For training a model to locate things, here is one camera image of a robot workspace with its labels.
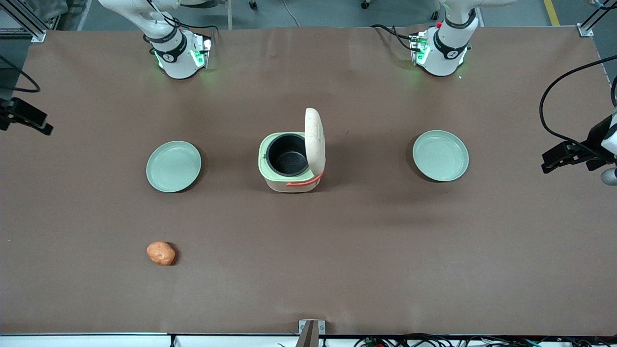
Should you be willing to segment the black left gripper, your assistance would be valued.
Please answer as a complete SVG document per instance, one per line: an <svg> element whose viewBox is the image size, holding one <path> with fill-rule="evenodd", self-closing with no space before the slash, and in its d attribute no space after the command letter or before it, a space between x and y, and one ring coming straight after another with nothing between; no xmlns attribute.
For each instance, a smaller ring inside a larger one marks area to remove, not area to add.
<svg viewBox="0 0 617 347"><path fill-rule="evenodd" d="M571 141L563 141L542 154L542 172L549 174L567 165L586 163L589 172L605 165L616 163L616 111L593 126L586 139L586 145L597 154L591 160L587 150Z"/></svg>

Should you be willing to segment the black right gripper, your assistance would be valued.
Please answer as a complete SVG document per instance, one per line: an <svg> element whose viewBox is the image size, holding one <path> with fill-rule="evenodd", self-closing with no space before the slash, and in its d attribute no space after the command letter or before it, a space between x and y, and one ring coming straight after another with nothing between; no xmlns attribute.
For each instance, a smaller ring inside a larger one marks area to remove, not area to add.
<svg viewBox="0 0 617 347"><path fill-rule="evenodd" d="M54 127L47 123L47 114L26 101L13 97L0 101L0 130L6 131L11 123L27 125L49 136Z"/></svg>

